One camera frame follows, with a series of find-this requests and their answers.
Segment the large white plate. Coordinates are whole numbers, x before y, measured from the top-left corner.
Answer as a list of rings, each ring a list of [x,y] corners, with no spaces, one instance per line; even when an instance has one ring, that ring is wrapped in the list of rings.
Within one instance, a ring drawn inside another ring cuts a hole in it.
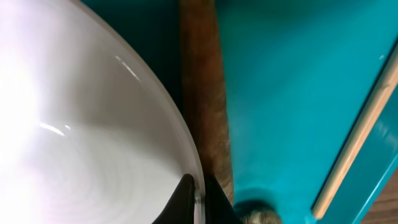
[[[1,222],[152,223],[204,178],[149,66],[80,1],[1,2]]]

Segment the brown shiitake mushroom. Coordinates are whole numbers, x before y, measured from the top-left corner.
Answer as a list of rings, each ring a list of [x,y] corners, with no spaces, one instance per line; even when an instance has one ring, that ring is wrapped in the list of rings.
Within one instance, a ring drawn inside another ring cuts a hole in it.
[[[241,218],[243,224],[282,224],[280,216],[271,208],[257,208]]]

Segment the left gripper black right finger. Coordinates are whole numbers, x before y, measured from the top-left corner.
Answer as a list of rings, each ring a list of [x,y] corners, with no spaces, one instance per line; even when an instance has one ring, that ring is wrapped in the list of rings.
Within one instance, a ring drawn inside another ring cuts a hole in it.
[[[241,224],[214,176],[205,176],[205,190],[206,224]]]

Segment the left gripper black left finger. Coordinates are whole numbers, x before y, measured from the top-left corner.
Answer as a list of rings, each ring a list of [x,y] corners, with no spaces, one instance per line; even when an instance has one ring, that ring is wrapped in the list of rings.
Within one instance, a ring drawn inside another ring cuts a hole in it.
[[[153,224],[194,224],[195,182],[184,174],[171,198]]]

